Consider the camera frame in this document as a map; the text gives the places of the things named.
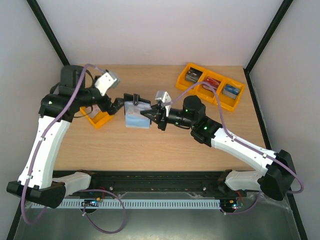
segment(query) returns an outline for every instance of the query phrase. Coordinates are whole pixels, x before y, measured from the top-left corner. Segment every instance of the wooden table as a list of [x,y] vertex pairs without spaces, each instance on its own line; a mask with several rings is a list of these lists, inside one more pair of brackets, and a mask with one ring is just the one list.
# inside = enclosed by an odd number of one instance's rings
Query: wooden table
[[[168,91],[175,99],[182,91],[175,88],[178,75],[184,66],[101,65],[116,72],[120,84],[108,91],[112,98],[123,93],[140,94],[155,103],[158,90]],[[246,84],[244,93],[234,112],[223,111],[227,128],[238,136],[265,147],[253,101],[240,66],[207,66],[226,77]],[[173,107],[182,108],[183,98]],[[206,114],[220,121],[216,105],[202,101]],[[75,118],[66,132],[56,158],[55,170],[100,171],[224,171],[251,170],[237,158],[221,150],[199,144],[184,130],[168,125],[165,131],[152,124],[150,129],[127,128],[124,111],[99,129],[87,118]]]

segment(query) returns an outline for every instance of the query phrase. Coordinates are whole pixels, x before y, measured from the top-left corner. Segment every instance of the black metal frame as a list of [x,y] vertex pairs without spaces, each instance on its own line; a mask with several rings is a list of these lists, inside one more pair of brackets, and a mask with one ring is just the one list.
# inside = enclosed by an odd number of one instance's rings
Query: black metal frame
[[[44,32],[46,33],[48,39],[50,40],[53,48],[55,49],[57,55],[59,56],[61,62],[63,65],[68,65],[69,61],[66,57],[66,55],[64,54],[57,38],[55,37],[49,23],[47,22],[41,8],[39,7],[38,3],[36,0],[26,0],[28,2],[28,4],[30,5],[34,15],[36,16],[36,18],[38,19],[42,29],[44,30]],[[250,79],[250,72],[253,69],[253,67],[255,66],[256,62],[258,61],[260,55],[262,54],[262,52],[264,51],[266,45],[268,44],[269,40],[271,39],[273,33],[275,32],[275,30],[277,29],[278,25],[280,24],[282,18],[284,17],[284,15],[286,14],[287,10],[289,9],[291,3],[293,2],[293,0],[283,0],[281,6],[279,7],[277,13],[275,14],[271,24],[269,25],[268,29],[266,30],[263,38],[261,39],[257,49],[255,50],[251,60],[249,61],[248,65],[246,66],[245,69],[243,69],[246,80],[247,80],[247,84],[249,87],[249,91],[251,94],[251,98],[253,101],[253,105],[254,105],[254,109],[257,115],[257,119],[260,125],[260,129],[261,129],[261,133],[263,136],[263,140],[264,140],[264,144],[266,146],[267,149],[271,149],[271,144],[268,138],[268,133],[266,130],[266,126],[261,114],[261,110],[259,108],[258,105],[258,101],[257,101],[257,97],[254,91],[254,87],[252,84],[252,81]],[[104,174],[106,176],[108,176],[108,178],[112,177],[112,176],[118,176],[119,179],[121,179],[124,176],[141,176],[141,179],[146,178],[148,176],[153,176],[153,177],[158,177],[158,179],[156,180],[158,183],[162,180],[166,181],[165,179],[169,180],[169,179],[175,179],[173,184],[180,184],[183,183],[182,185],[177,187],[181,188],[184,186],[187,186],[185,184],[189,184],[189,186],[194,186],[196,189],[199,189],[201,187],[203,187],[203,185],[199,185],[199,181],[204,181],[204,183],[206,182],[206,180],[208,180],[208,177],[211,176],[212,179],[214,178],[214,176],[219,176],[222,172],[221,171],[216,171],[216,172],[112,172],[112,171],[105,171]],[[68,175],[69,173],[67,171],[54,171],[53,173],[55,176],[61,176],[61,175]],[[304,229],[302,220],[300,218],[300,214],[298,211],[298,207],[295,201],[295,198],[292,194],[288,194],[287,195],[288,200],[289,200],[289,204],[291,206],[291,209],[293,211],[293,216],[300,234],[300,238],[302,240],[307,240],[307,234],[306,231]],[[18,209],[16,211],[16,214],[14,216],[10,231],[8,233],[7,236],[7,240],[13,240],[19,221],[20,221],[20,217],[21,217],[21,210],[20,210],[20,206],[18,206]]]

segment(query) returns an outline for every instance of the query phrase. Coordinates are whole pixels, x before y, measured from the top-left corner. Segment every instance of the black vertical post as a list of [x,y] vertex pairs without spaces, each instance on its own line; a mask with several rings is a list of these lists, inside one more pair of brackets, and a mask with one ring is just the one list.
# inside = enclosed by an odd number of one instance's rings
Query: black vertical post
[[272,35],[276,31],[279,23],[281,22],[282,18],[286,14],[287,10],[289,9],[291,3],[294,0],[283,0],[281,6],[279,7],[278,11],[276,12],[272,22],[270,23],[268,29],[266,30],[263,38],[261,39],[258,47],[256,48],[254,54],[252,55],[248,65],[244,69],[245,74],[249,74],[252,69],[254,68],[256,62],[258,61],[260,55],[264,51],[265,47],[267,46],[269,40],[271,39]]
[[70,65],[37,0],[26,0],[64,66]]

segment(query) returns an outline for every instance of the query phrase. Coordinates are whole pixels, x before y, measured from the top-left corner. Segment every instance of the gray wall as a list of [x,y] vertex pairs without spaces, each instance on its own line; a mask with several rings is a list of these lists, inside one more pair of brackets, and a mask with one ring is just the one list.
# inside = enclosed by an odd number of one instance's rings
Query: gray wall
[[7,183],[27,163],[40,101],[59,81],[62,64],[27,1],[1,1],[0,23],[0,239],[6,239],[19,203]]
[[245,66],[282,0],[38,0],[69,61]]
[[295,199],[310,240],[320,234],[319,9],[319,0],[293,1],[251,73],[272,147],[291,153],[304,180]]

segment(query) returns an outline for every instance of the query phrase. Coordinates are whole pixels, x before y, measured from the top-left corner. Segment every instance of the purple cable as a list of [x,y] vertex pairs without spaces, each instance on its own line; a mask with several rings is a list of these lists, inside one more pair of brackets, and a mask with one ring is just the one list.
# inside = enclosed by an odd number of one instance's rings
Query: purple cable
[[225,215],[239,215],[239,214],[244,214],[244,213],[247,213],[247,212],[250,212],[252,209],[254,209],[254,207],[258,204],[258,200],[260,198],[260,195],[261,195],[261,191],[259,191],[258,193],[258,196],[256,196],[256,199],[254,201],[254,203],[252,204],[251,207],[249,207],[248,209],[246,210],[243,210],[243,211],[240,211],[240,212],[225,212],[222,208],[220,209],[221,212],[223,212]]
[[[233,138],[233,136],[229,133],[227,127],[226,127],[226,124],[225,124],[225,120],[224,120],[224,116],[223,116],[223,113],[222,113],[222,108],[221,108],[221,104],[220,104],[220,100],[218,98],[218,95],[215,91],[215,89],[207,82],[205,81],[200,81],[200,82],[197,82],[193,85],[191,85],[190,87],[188,87],[180,96],[178,96],[175,100],[171,101],[171,102],[168,102],[168,103],[165,103],[164,106],[167,106],[167,105],[173,105],[174,103],[176,103],[180,98],[183,97],[183,95],[185,95],[190,89],[194,88],[195,86],[197,85],[206,85],[208,86],[211,91],[213,92],[215,98],[216,98],[216,101],[218,103],[218,107],[219,107],[219,113],[220,113],[220,118],[221,118],[221,124],[222,124],[222,127],[225,131],[225,133],[228,135],[229,138]],[[242,142],[240,140],[238,140],[237,138],[234,139],[235,142],[241,144],[242,146],[254,151],[255,153],[259,154],[259,155],[264,155],[263,152],[259,151],[258,149],[255,149],[254,147],[246,144],[245,142]],[[287,170],[292,176],[295,177],[295,179],[299,182],[300,184],[300,189],[297,190],[297,191],[287,191],[289,194],[299,194],[299,193],[302,193],[303,190],[305,189],[305,186],[304,186],[304,183],[303,181],[301,180],[301,178],[294,172],[292,171],[289,167],[287,167],[286,165],[284,165],[282,162],[280,162],[279,160],[275,159],[274,157],[272,156],[269,156],[269,155],[266,155],[266,157],[272,161],[274,161],[275,163],[279,164],[281,167],[283,167],[285,170]]]
[[115,231],[106,231],[106,230],[101,229],[97,225],[95,225],[94,222],[90,219],[90,217],[86,213],[86,206],[87,205],[85,205],[83,207],[83,214],[84,214],[83,216],[85,216],[86,219],[89,220],[89,222],[91,223],[91,225],[95,229],[97,229],[98,231],[100,231],[101,233],[104,233],[104,234],[116,234],[116,233],[119,233],[122,229],[124,229],[124,227],[126,226],[127,220],[128,220],[128,216],[127,216],[127,212],[126,212],[126,208],[125,208],[124,203],[121,201],[121,199],[117,195],[115,195],[112,192],[109,192],[109,191],[106,191],[106,190],[102,190],[102,189],[86,189],[86,190],[80,190],[79,192],[102,192],[102,193],[109,194],[109,195],[113,196],[114,198],[116,198],[119,201],[119,203],[121,204],[122,209],[123,209],[123,221],[122,221],[121,226],[117,230],[115,230]]
[[[99,70],[100,72],[102,72],[103,74],[106,72],[105,70],[95,66],[95,65],[92,65],[92,64],[86,64],[83,69],[82,69],[82,72],[80,74],[80,77],[79,77],[79,81],[69,99],[69,101],[67,102],[67,104],[65,105],[64,109],[59,113],[58,116],[56,116],[56,118],[46,127],[46,129],[43,131],[43,134],[41,135],[41,138],[44,138],[46,136],[46,134],[48,133],[48,131],[50,130],[50,128],[66,113],[66,111],[68,110],[68,108],[71,106],[72,102],[74,101],[74,99],[76,98],[77,96],[77,93],[81,87],[81,83],[83,82],[83,80],[85,79],[85,74],[86,74],[86,70],[88,67],[92,67],[94,69],[97,69]],[[40,146],[42,144],[42,140],[40,140],[35,149],[34,149],[34,152],[33,152],[33,155],[32,155],[32,159],[31,159],[31,162],[30,162],[30,166],[29,166],[29,170],[28,170],[28,175],[31,176],[32,175],[32,172],[33,172],[33,168],[34,168],[34,165],[35,165],[35,161],[36,161],[36,157],[37,157],[37,154],[39,152],[39,149],[40,149]],[[39,221],[39,219],[41,218],[41,216],[44,214],[45,210],[46,210],[46,206],[42,209],[42,211],[39,213],[39,215],[35,218],[34,221],[30,221],[27,217],[27,214],[26,214],[26,210],[25,210],[25,204],[26,204],[26,193],[27,193],[27,188],[28,188],[28,185],[29,185],[29,182],[30,182],[30,178],[28,178],[25,183],[24,183],[24,186],[23,186],[23,190],[22,190],[22,195],[21,195],[21,215],[22,215],[22,218],[23,220],[25,221],[26,224],[35,224],[36,222]]]

